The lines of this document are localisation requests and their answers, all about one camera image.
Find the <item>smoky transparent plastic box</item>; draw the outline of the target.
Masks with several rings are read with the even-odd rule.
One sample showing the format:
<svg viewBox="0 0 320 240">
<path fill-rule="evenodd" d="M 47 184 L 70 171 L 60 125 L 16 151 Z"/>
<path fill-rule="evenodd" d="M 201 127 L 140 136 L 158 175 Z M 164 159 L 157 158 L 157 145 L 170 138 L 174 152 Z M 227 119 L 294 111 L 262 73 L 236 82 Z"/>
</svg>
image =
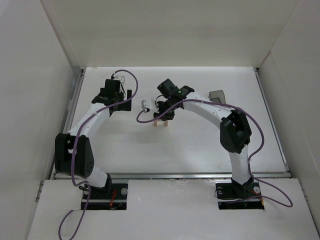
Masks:
<svg viewBox="0 0 320 240">
<path fill-rule="evenodd" d="M 226 103 L 225 93 L 223 90 L 210 91 L 208 94 L 208 99 L 213 103 Z"/>
</svg>

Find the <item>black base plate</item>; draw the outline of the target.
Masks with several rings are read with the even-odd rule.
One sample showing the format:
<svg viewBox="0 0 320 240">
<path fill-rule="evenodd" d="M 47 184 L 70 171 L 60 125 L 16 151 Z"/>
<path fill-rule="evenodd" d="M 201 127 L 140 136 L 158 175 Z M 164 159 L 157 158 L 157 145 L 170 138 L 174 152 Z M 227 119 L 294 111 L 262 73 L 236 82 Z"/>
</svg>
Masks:
<svg viewBox="0 0 320 240">
<path fill-rule="evenodd" d="M 236 182 L 215 184 L 215 196 L 219 210 L 264 210 L 261 189 L 258 182 L 238 185 Z"/>
<path fill-rule="evenodd" d="M 90 196 L 87 185 L 78 187 L 82 191 L 80 207 L 83 210 L 88 200 L 87 210 L 124 211 L 127 209 L 128 184 L 112 183 L 110 189 L 91 186 Z"/>
</svg>

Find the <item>aluminium rail front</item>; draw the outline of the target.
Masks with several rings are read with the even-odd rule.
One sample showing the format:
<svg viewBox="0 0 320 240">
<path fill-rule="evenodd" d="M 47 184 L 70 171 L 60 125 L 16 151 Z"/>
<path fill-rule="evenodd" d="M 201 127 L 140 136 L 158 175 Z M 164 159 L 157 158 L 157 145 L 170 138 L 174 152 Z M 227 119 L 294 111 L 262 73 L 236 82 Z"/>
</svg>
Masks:
<svg viewBox="0 0 320 240">
<path fill-rule="evenodd" d="M 110 173 L 113 179 L 229 179 L 231 173 Z M 291 178 L 290 172 L 255 173 L 256 178 Z"/>
</svg>

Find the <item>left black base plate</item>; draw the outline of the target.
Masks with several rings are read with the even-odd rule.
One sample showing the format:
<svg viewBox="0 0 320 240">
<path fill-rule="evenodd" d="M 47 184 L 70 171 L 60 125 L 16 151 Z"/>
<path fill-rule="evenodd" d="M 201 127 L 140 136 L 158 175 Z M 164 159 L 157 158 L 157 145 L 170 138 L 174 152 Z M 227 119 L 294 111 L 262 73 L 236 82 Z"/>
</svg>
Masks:
<svg viewBox="0 0 320 240">
<path fill-rule="evenodd" d="M 87 210 L 124 211 L 127 209 L 128 184 L 112 183 L 110 189 L 91 186 L 90 196 L 87 185 L 78 187 L 82 191 L 80 207 L 83 210 L 88 200 Z"/>
</svg>

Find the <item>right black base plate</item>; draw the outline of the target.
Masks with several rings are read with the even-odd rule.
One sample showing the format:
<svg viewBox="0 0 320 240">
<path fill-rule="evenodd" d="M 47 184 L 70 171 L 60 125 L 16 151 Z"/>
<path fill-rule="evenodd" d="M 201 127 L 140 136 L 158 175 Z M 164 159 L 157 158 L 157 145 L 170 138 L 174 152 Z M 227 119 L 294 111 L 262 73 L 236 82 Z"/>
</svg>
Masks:
<svg viewBox="0 0 320 240">
<path fill-rule="evenodd" d="M 215 184 L 215 196 L 219 210 L 264 210 L 261 189 L 258 182 L 238 185 L 236 182 Z"/>
</svg>

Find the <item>wood block two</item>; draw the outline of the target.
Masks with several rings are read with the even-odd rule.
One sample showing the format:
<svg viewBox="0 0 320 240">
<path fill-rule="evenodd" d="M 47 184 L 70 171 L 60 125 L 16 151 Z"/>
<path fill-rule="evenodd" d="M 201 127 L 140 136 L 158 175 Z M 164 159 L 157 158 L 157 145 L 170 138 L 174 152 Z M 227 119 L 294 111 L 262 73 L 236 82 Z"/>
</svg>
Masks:
<svg viewBox="0 0 320 240">
<path fill-rule="evenodd" d="M 155 123 L 157 123 L 157 122 L 163 122 L 163 123 L 165 123 L 165 122 L 167 122 L 167 120 L 157 119 L 157 120 L 155 120 L 154 122 L 155 122 Z"/>
</svg>

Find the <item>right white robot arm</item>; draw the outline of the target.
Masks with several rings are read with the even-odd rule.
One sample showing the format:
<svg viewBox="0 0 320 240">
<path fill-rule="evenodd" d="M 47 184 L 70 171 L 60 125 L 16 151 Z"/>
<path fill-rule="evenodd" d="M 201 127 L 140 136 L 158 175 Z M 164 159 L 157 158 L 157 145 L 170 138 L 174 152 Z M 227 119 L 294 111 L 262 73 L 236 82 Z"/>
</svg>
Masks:
<svg viewBox="0 0 320 240">
<path fill-rule="evenodd" d="M 244 199 L 250 194 L 253 178 L 248 169 L 248 150 L 252 131 L 246 115 L 238 109 L 214 102 L 201 96 L 189 86 L 178 88 L 170 79 L 163 81 L 157 89 L 166 101 L 158 104 L 158 117 L 170 110 L 161 119 L 171 120 L 174 110 L 181 108 L 199 115 L 213 123 L 219 129 L 219 140 L 222 147 L 228 152 L 232 168 L 233 196 L 229 199 Z"/>
</svg>

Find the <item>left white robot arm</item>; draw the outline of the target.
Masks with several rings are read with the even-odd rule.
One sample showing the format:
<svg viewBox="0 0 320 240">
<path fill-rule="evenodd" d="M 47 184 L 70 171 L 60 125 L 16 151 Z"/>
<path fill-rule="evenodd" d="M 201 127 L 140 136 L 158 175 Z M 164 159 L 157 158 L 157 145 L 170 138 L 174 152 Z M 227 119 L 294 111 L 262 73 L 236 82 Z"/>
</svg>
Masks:
<svg viewBox="0 0 320 240">
<path fill-rule="evenodd" d="M 67 133 L 55 137 L 54 166 L 57 173 L 71 176 L 74 167 L 75 178 L 83 179 L 100 192 L 111 192 L 111 176 L 95 166 L 90 139 L 113 112 L 131 111 L 132 102 L 123 101 L 132 96 L 132 90 L 125 91 L 124 83 L 123 76 L 106 79 L 79 123 Z"/>
</svg>

